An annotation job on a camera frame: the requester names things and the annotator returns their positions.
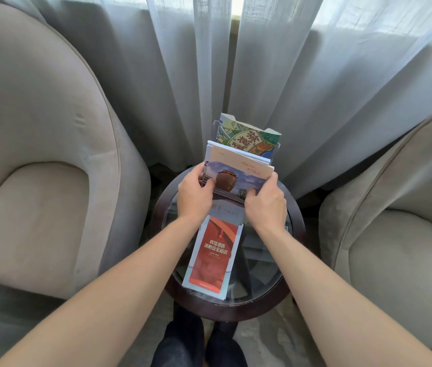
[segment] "picture of large pot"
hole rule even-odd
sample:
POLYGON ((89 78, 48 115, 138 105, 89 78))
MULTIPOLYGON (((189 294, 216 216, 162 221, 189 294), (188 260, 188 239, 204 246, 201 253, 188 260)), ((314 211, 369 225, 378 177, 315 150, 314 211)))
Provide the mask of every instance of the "picture of large pot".
POLYGON ((216 188, 230 193, 237 181, 238 178, 235 173, 228 170, 220 171, 216 175, 216 188))

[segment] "beige armchair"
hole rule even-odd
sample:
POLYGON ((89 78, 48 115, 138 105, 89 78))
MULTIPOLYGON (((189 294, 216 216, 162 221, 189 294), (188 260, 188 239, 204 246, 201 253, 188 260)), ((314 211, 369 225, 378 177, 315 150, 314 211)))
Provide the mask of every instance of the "beige armchair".
POLYGON ((432 349, 432 117, 325 199, 319 234, 323 260, 432 349))
POLYGON ((83 58, 0 4, 0 283, 72 296, 137 248, 149 196, 83 58))

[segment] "curtain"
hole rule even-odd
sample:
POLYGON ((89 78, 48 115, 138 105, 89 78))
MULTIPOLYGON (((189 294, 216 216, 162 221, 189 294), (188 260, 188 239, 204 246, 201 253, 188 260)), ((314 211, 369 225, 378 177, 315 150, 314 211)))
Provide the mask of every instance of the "curtain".
POLYGON ((227 111, 283 134, 300 197, 432 114, 432 0, 0 2, 78 49, 149 165, 200 162, 227 111))

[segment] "person's left arm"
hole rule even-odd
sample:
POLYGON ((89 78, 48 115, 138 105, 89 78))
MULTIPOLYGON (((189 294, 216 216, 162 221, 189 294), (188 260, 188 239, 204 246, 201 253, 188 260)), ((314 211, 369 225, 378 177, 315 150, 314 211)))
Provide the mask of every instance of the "person's left arm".
POLYGON ((0 367, 116 366, 211 208, 214 181, 200 164, 179 184, 178 218, 39 323, 0 367))

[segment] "leg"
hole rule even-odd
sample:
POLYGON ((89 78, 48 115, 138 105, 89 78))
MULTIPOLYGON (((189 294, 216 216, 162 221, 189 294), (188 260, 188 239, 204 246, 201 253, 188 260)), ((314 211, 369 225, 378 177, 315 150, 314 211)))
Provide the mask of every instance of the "leg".
POLYGON ((204 358, 201 318, 174 304, 173 321, 153 355, 151 367, 199 367, 204 358))
POLYGON ((248 367, 244 352, 233 340, 238 322, 216 322, 206 346, 209 367, 248 367))

